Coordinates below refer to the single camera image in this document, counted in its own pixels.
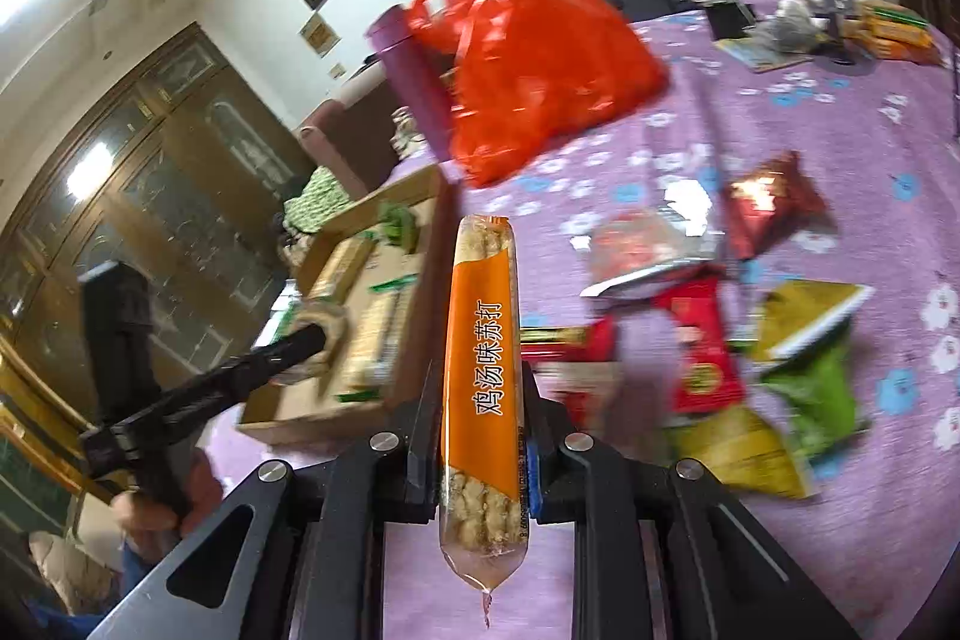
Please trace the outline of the person's left hand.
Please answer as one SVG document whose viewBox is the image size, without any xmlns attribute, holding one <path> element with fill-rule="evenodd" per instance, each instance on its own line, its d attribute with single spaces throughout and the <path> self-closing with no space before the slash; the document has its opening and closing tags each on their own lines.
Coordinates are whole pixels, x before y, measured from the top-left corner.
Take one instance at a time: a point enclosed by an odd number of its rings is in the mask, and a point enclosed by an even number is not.
<svg viewBox="0 0 960 640">
<path fill-rule="evenodd" d="M 224 489 L 202 448 L 195 448 L 182 481 L 169 489 L 125 491 L 110 502 L 114 520 L 132 546 L 148 548 L 163 537 L 183 537 L 212 515 L 223 502 Z"/>
</svg>

